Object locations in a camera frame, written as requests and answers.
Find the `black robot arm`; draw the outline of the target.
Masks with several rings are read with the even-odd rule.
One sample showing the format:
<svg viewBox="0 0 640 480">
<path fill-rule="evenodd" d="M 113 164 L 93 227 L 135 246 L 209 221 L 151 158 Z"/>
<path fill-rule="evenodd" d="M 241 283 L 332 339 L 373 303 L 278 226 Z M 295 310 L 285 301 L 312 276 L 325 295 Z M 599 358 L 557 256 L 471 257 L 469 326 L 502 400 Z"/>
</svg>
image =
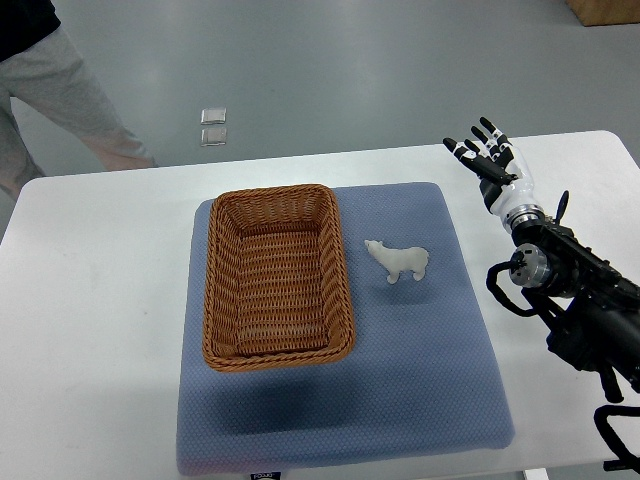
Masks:
<svg viewBox="0 0 640 480">
<path fill-rule="evenodd" d="M 512 313 L 539 317 L 548 350 L 598 373 L 605 398 L 620 403 L 619 377 L 639 387 L 639 287 L 561 225 L 568 199 L 562 195 L 555 217 L 528 204 L 505 214 L 516 249 L 488 270 L 486 286 Z"/>
</svg>

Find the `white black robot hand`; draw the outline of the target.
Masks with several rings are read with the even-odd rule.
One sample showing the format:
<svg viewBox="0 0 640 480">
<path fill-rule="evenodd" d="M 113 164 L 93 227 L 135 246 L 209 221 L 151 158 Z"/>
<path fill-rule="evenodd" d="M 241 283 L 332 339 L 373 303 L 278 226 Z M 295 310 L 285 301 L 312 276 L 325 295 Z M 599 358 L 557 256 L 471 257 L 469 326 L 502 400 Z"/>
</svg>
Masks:
<svg viewBox="0 0 640 480">
<path fill-rule="evenodd" d="M 521 151 L 490 120 L 481 117 L 472 126 L 477 139 L 444 138 L 443 145 L 479 179 L 486 209 L 511 232 L 517 221 L 542 219 L 544 211 L 534 196 L 534 180 Z"/>
</svg>

